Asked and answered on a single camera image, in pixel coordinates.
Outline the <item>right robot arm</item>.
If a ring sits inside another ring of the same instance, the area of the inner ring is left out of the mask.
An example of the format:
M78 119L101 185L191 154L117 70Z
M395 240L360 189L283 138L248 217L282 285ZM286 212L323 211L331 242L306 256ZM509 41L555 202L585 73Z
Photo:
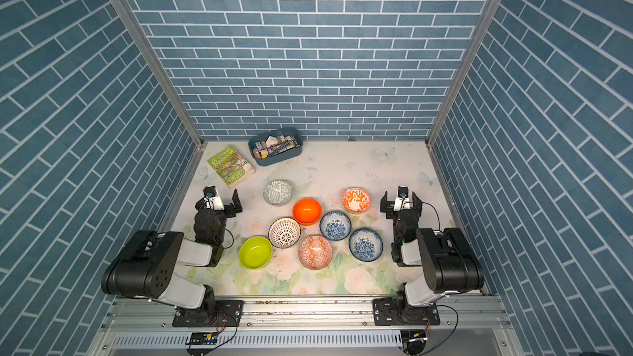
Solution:
M397 197L384 195L380 212L392 220L391 256L399 267L420 267L422 275L397 292L404 308L427 308L448 296L481 290L483 268L461 229L420 227L425 201L400 186Z

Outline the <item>blue floral bowl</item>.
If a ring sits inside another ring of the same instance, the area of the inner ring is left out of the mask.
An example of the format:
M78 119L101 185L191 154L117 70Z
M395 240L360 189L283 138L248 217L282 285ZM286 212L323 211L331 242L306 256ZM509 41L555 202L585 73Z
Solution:
M376 261L382 255L383 248L382 238L370 228L358 228L349 236L349 251L362 262Z
M334 210L321 217L319 226L323 237L329 241L339 242L351 234L352 223L347 214Z

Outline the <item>brown lattice bowl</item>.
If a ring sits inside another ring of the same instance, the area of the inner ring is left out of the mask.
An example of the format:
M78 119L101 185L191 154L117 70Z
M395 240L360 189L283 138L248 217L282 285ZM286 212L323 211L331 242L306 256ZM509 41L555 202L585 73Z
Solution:
M301 226L292 218L281 218L269 228L268 239L272 246L287 249L294 246L301 237Z

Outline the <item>green patterned bowl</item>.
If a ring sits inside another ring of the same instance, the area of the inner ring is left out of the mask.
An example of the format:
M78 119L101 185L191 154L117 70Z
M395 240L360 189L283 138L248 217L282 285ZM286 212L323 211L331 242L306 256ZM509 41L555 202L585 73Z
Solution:
M284 206L293 196L293 186L285 180L271 181L263 191L265 202L271 206Z

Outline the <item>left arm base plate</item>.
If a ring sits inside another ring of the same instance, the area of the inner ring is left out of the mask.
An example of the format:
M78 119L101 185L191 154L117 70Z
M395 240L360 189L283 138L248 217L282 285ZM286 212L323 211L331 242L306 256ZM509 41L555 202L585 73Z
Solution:
M239 327L244 308L242 300L214 300L203 302L196 309L177 308L172 326L179 328Z

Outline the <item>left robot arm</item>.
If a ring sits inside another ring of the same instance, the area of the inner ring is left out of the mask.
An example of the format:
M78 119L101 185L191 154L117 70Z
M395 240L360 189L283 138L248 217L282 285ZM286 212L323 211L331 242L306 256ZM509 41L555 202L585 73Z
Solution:
M213 268L224 250L227 221L243 211L237 191L225 204L215 186L207 186L196 202L195 239L183 232L138 231L128 240L102 276L106 294L146 298L184 312L208 313L215 308L214 290L175 273L178 265Z

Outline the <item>orange white floral bowl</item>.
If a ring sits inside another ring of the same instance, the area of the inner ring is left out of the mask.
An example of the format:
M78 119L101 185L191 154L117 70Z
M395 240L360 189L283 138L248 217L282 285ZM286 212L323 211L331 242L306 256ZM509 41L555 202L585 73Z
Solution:
M345 210L351 214L362 214L369 210L372 199L369 193L361 188L349 188L342 196Z

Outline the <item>orange geometric pattern bowl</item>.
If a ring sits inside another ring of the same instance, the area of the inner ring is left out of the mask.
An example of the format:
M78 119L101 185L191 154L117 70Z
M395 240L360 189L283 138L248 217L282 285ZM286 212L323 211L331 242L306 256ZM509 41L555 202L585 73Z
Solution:
M307 237L298 249L300 263L309 270L323 270L332 262L333 256L331 243L318 235Z

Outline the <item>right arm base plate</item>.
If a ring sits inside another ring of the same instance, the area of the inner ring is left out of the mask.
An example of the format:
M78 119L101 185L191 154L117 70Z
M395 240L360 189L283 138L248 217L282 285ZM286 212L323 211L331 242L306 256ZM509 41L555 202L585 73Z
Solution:
M372 303L376 326L438 326L435 306L412 307L400 298L375 298Z

